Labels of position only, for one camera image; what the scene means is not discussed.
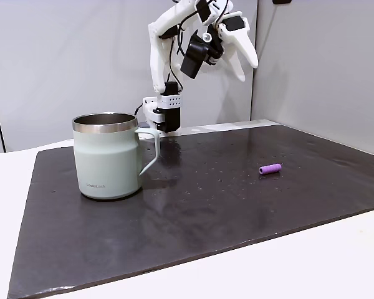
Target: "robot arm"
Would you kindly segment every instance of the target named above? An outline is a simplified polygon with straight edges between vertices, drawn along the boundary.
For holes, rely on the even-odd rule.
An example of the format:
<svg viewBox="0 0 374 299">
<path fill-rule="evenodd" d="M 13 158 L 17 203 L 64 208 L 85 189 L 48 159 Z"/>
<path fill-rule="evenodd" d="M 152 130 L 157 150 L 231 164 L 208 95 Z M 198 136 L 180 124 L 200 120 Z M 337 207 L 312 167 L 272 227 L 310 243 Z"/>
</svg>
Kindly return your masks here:
<svg viewBox="0 0 374 299">
<path fill-rule="evenodd" d="M 148 26 L 151 75 L 157 93 L 157 97 L 143 99 L 144 114 L 150 127 L 164 132 L 180 127 L 182 73 L 195 78 L 203 62 L 215 65 L 223 58 L 236 77 L 245 81 L 236 49 L 242 52 L 252 67 L 257 68 L 256 51 L 248 37 L 249 23 L 241 17 L 241 12 L 230 13 L 232 8 L 230 0 L 180 0 Z M 180 32 L 188 26 L 188 22 L 197 18 L 208 27 L 207 32 L 200 37 L 197 30 L 191 36 L 187 51 L 176 51 L 181 44 Z M 182 62 L 181 56 L 177 55 L 179 51 L 184 56 Z M 176 82 L 165 82 L 167 66 Z"/>
</svg>

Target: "mug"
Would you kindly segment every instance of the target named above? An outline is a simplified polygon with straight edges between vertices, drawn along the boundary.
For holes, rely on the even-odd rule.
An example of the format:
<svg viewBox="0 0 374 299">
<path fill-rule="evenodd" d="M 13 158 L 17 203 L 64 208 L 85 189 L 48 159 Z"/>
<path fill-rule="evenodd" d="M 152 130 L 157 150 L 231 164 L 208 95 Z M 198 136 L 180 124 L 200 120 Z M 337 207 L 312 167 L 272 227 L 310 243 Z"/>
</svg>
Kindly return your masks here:
<svg viewBox="0 0 374 299">
<path fill-rule="evenodd" d="M 126 113 L 98 113 L 72 120 L 77 179 L 82 194 L 94 199 L 118 199 L 141 187 L 141 175 L 160 155 L 160 136 L 138 128 Z M 139 133 L 155 139 L 155 158 L 142 169 Z"/>
</svg>

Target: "dark slate board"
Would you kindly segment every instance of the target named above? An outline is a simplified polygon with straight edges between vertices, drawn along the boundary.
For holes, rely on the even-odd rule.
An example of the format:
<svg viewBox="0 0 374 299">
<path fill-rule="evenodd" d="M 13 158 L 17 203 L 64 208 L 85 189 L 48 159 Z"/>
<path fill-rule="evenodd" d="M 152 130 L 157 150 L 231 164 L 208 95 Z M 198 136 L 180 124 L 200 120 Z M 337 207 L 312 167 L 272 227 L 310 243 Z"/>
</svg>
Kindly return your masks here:
<svg viewBox="0 0 374 299">
<path fill-rule="evenodd" d="M 145 161 L 151 141 L 143 141 Z M 283 163 L 259 177 L 261 165 Z M 374 209 L 374 156 L 284 126 L 161 139 L 136 194 L 83 197 L 72 148 L 37 155 L 8 298 L 40 298 Z"/>
</svg>

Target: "mug handle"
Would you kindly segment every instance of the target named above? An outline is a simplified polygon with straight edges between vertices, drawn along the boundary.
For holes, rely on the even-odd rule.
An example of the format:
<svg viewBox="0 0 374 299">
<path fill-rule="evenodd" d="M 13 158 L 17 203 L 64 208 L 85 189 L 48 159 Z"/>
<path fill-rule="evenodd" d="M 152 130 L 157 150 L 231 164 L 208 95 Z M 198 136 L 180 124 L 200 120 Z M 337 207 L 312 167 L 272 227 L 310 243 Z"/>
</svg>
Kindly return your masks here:
<svg viewBox="0 0 374 299">
<path fill-rule="evenodd" d="M 139 133 L 145 133 L 145 134 L 150 134 L 154 137 L 154 140 L 155 140 L 155 158 L 152 159 L 151 162 L 149 162 L 147 164 L 147 166 L 145 166 L 143 168 L 143 170 L 140 172 L 139 176 L 141 176 L 143 173 L 145 173 L 145 171 L 150 168 L 152 166 L 152 164 L 154 164 L 154 162 L 159 158 L 160 156 L 160 152 L 161 152 L 161 147 L 160 147 L 160 134 L 158 133 L 158 131 L 156 129 L 151 129 L 151 128 L 138 128 L 135 133 L 139 134 Z"/>
</svg>

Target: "purple foam block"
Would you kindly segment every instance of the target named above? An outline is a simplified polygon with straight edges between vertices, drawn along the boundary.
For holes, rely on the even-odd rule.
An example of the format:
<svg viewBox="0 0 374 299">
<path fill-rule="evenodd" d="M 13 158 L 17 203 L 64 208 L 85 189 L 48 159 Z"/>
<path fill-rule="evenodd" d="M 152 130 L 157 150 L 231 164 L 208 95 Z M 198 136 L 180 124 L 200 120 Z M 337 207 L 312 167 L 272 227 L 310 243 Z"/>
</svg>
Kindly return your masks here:
<svg viewBox="0 0 374 299">
<path fill-rule="evenodd" d="M 261 168 L 259 168 L 259 173 L 260 174 L 278 173 L 280 170 L 281 170 L 280 164 L 273 164 L 273 165 L 262 166 Z"/>
</svg>

